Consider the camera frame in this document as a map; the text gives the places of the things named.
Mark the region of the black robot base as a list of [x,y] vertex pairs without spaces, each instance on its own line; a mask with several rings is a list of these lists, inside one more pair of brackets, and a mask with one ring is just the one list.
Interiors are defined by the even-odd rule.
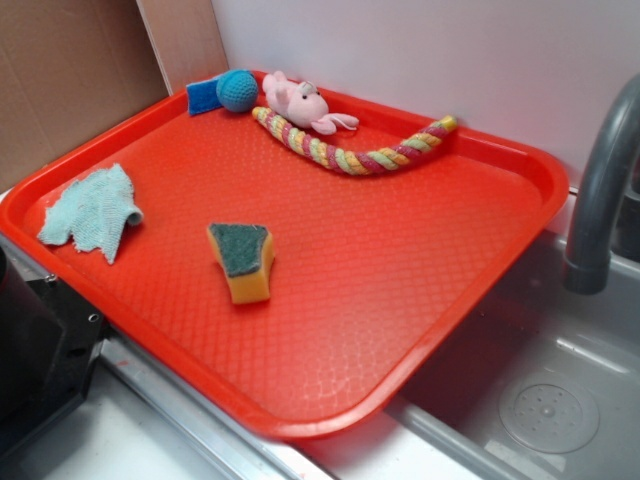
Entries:
[[1,457],[82,404],[104,316],[58,277],[26,280],[1,252]]

